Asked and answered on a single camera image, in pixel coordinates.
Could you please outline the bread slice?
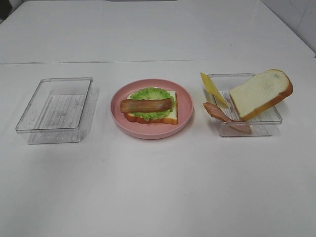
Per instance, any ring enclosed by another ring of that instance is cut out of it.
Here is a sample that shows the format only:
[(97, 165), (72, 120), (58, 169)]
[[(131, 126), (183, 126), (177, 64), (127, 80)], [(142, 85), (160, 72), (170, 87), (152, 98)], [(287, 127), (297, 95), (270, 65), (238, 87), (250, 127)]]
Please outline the bread slice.
[(178, 109), (177, 109), (177, 93), (174, 90), (165, 90), (158, 87), (146, 87), (130, 94), (127, 99), (167, 99), (171, 98), (172, 107), (171, 109), (161, 112), (134, 112), (125, 113), (125, 117), (130, 122), (137, 123), (165, 123), (171, 125), (178, 124)]
[(270, 69), (256, 74), (230, 90), (242, 121), (248, 121), (278, 104), (293, 92), (289, 77), (281, 70)]

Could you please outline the green lettuce leaf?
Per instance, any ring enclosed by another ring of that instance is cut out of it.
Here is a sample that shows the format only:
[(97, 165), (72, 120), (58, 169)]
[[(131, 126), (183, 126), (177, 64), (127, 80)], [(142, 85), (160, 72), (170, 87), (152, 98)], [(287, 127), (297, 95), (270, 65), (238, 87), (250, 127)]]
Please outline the green lettuce leaf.
[(171, 109), (161, 111), (161, 112), (149, 112), (149, 113), (142, 113), (142, 112), (134, 112), (129, 113), (128, 115), (136, 116), (137, 118), (142, 118), (146, 122), (152, 121), (152, 120), (158, 120), (158, 119), (164, 119), (164, 118), (171, 118), (176, 119), (177, 118), (177, 112), (176, 112), (176, 91), (170, 90), (167, 91), (162, 88), (158, 87), (147, 87), (140, 89), (133, 94), (130, 94), (127, 99), (135, 99), (135, 100), (161, 100), (161, 99), (167, 99), (171, 98), (173, 105)]

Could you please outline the bacon strip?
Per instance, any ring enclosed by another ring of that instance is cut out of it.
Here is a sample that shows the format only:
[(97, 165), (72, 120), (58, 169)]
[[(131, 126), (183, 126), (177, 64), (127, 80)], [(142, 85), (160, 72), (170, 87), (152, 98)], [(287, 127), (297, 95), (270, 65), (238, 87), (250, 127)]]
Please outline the bacon strip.
[(161, 112), (171, 109), (173, 105), (172, 99), (161, 99), (161, 100), (135, 100), (135, 99), (124, 99), (120, 103), (120, 111), (123, 113), (133, 112)]
[(203, 104), (204, 108), (207, 110), (207, 112), (210, 114), (211, 117), (219, 119), (222, 122), (226, 122), (229, 124), (229, 126), (242, 133), (246, 134), (251, 134), (251, 128), (249, 125), (240, 125), (237, 121), (230, 119), (228, 116), (224, 114), (224, 112), (217, 107), (216, 105), (210, 103), (210, 102), (205, 102)]

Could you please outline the pink round plate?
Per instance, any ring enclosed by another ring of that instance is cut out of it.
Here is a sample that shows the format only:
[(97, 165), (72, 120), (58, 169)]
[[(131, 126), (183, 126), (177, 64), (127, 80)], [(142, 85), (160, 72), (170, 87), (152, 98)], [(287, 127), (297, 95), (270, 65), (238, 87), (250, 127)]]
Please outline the pink round plate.
[[(146, 87), (159, 87), (174, 90), (177, 94), (178, 124), (130, 122), (120, 111), (120, 102), (130, 94)], [(194, 112), (194, 103), (189, 92), (181, 85), (164, 79), (142, 79), (129, 83), (119, 89), (111, 100), (111, 114), (116, 125), (126, 134), (141, 139), (160, 139), (171, 136), (183, 129)]]

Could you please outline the yellow cheese slice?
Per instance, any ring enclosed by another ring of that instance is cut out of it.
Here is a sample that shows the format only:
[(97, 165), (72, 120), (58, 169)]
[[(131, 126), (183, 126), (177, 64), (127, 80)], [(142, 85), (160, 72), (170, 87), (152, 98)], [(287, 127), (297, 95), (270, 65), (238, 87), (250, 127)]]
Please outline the yellow cheese slice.
[(204, 83), (206, 90), (209, 93), (213, 94), (218, 100), (220, 100), (222, 102), (222, 104), (225, 105), (225, 107), (228, 107), (226, 100), (224, 99), (224, 97), (222, 96), (220, 91), (218, 90), (218, 88), (215, 85), (215, 83), (213, 82), (211, 76), (209, 76), (205, 73), (200, 73), (200, 76), (202, 78), (202, 81)]

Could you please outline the left clear plastic container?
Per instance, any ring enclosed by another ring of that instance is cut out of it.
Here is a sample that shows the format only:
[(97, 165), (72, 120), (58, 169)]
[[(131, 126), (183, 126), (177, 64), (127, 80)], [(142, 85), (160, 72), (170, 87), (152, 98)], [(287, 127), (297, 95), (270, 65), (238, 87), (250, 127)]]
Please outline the left clear plastic container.
[(80, 142), (91, 128), (97, 98), (93, 78), (42, 79), (15, 131), (32, 145)]

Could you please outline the clear plastic container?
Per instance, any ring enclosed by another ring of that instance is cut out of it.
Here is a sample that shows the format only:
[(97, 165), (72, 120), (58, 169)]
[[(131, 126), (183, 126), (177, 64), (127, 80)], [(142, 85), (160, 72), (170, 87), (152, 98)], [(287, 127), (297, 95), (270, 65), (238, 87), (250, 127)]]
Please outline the clear plastic container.
[(80, 142), (91, 128), (97, 98), (93, 78), (42, 79), (15, 131), (32, 145)]
[(278, 126), (282, 124), (282, 118), (276, 107), (271, 107), (252, 119), (242, 122), (231, 98), (230, 90), (238, 85), (244, 84), (254, 76), (253, 73), (209, 74), (208, 76), (212, 79), (228, 106), (226, 107), (215, 95), (204, 89), (203, 91), (207, 101), (219, 107), (227, 117), (237, 121), (236, 123), (228, 123), (217, 118), (211, 118), (210, 126), (213, 130), (217, 131), (220, 136), (271, 136), (277, 132)]

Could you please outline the right clear plastic container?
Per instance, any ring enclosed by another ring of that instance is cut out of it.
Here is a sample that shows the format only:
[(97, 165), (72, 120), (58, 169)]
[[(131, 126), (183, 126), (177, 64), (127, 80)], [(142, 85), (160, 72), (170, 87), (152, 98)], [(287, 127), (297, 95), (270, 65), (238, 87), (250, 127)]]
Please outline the right clear plastic container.
[(228, 123), (217, 118), (211, 118), (210, 126), (213, 130), (217, 131), (220, 136), (271, 136), (277, 132), (278, 126), (282, 124), (282, 118), (276, 107), (271, 107), (252, 119), (242, 122), (231, 98), (230, 90), (238, 85), (244, 84), (254, 76), (253, 73), (209, 74), (208, 76), (212, 79), (228, 106), (226, 107), (215, 95), (204, 89), (203, 91), (207, 101), (219, 107), (227, 117), (237, 121), (236, 123)]

